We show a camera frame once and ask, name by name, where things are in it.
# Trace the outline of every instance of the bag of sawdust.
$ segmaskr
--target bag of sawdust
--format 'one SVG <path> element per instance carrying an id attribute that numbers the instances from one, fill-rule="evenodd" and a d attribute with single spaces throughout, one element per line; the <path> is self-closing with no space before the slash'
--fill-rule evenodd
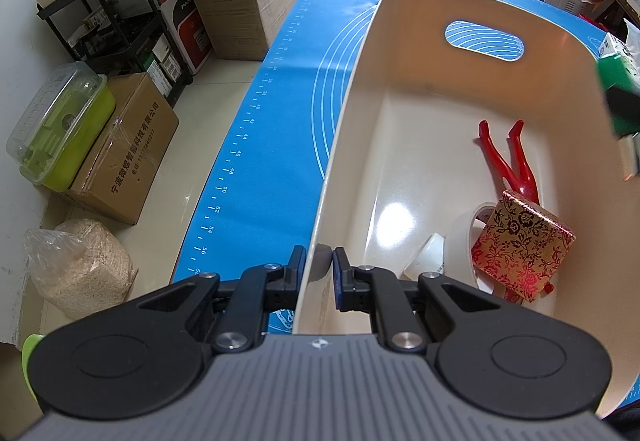
<path id="1" fill-rule="evenodd" d="M 38 292 L 69 318 L 122 303 L 138 272 L 113 233 L 90 218 L 27 230 L 24 246 Z"/>

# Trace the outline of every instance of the ribbed gray surface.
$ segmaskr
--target ribbed gray surface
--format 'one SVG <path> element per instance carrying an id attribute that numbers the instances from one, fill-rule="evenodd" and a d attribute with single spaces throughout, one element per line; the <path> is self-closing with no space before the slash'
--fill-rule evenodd
<path id="1" fill-rule="evenodd" d="M 182 400 L 138 419 L 48 415 L 24 441 L 598 441 L 619 439 L 592 415 L 519 422 L 471 408 L 419 357 L 372 335 L 271 335 L 219 357 Z"/>

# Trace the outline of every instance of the floral pattern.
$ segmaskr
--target floral pattern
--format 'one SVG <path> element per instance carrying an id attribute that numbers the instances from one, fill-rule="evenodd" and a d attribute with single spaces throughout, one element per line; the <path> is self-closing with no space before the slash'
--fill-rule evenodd
<path id="1" fill-rule="evenodd" d="M 532 302 L 558 269 L 575 235 L 537 204 L 506 190 L 471 249 L 477 269 Z"/>

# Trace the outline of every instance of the transparent plastic lid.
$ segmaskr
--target transparent plastic lid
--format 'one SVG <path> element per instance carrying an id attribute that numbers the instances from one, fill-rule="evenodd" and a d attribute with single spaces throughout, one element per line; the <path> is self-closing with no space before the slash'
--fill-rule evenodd
<path id="1" fill-rule="evenodd" d="M 22 175 L 38 185 L 74 136 L 82 113 L 102 90 L 106 77 L 84 62 L 58 67 L 24 111 L 6 142 Z"/>

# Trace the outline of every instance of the circular black cover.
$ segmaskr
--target circular black cover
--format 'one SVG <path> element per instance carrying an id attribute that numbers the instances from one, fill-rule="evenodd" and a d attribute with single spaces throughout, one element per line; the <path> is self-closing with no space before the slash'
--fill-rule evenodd
<path id="1" fill-rule="evenodd" d="M 609 384 L 605 349 L 580 329 L 522 311 L 456 320 L 436 358 L 451 390 L 479 408 L 522 419 L 594 410 Z"/>
<path id="2" fill-rule="evenodd" d="M 43 338 L 28 367 L 38 400 L 69 416 L 108 420 L 177 399 L 198 378 L 203 356 L 184 328 L 169 326 L 170 314 L 114 309 Z"/>

